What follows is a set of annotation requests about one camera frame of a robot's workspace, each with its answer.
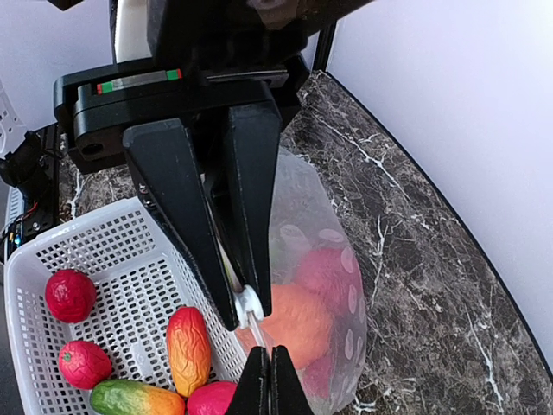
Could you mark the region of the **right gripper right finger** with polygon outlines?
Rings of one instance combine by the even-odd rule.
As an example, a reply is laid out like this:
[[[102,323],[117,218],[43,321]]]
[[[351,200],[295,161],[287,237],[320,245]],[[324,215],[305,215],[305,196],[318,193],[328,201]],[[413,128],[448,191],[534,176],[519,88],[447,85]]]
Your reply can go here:
[[[288,349],[272,349],[270,363],[270,413],[277,415],[313,415]]]

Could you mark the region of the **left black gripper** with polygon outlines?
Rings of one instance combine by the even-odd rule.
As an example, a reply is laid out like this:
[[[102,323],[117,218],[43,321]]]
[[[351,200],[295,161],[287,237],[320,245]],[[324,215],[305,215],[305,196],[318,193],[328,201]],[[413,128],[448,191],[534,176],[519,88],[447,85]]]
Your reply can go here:
[[[136,187],[145,187],[143,205],[188,262],[221,324],[233,331],[238,327],[233,291],[189,129],[178,118],[204,137],[231,107],[224,155],[232,253],[262,315],[269,316],[269,225],[280,132],[282,120],[287,125],[299,111],[296,94],[308,68],[297,55],[273,68],[203,75],[195,85],[179,68],[156,68],[149,59],[65,75],[54,83],[54,116],[81,173],[123,165],[126,156]],[[264,101],[274,102],[282,119]]]

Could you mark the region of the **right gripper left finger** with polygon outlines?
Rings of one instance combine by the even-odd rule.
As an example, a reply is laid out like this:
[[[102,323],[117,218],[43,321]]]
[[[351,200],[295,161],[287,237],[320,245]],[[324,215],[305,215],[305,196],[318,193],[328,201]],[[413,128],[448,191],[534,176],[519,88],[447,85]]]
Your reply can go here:
[[[270,413],[270,358],[266,348],[254,347],[248,355],[226,415]]]

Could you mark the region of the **orange pumpkin toy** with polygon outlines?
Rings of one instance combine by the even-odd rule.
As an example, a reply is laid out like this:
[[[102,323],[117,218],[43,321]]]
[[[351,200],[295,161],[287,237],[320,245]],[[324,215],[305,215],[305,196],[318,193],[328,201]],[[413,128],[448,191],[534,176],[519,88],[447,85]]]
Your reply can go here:
[[[317,295],[298,284],[273,284],[271,301],[272,314],[260,323],[268,347],[286,347],[298,370],[328,352],[334,316]]]

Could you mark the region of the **clear zip top bag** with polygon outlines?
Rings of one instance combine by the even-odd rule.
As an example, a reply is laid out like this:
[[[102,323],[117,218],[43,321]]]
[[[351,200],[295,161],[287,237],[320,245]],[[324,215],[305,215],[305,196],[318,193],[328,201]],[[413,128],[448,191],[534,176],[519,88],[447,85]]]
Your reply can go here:
[[[354,398],[365,364],[362,275],[315,168],[280,149],[269,228],[272,313],[261,337],[237,329],[244,351],[288,349],[315,414],[335,414]]]

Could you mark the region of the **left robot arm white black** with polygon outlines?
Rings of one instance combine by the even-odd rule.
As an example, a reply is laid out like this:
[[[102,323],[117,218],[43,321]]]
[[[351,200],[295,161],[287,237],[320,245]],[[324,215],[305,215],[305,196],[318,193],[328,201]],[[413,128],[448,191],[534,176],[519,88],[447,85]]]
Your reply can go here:
[[[113,64],[63,76],[54,116],[91,174],[127,165],[222,324],[240,324],[222,253],[271,313],[268,232],[282,130],[308,38],[358,1],[139,1]]]

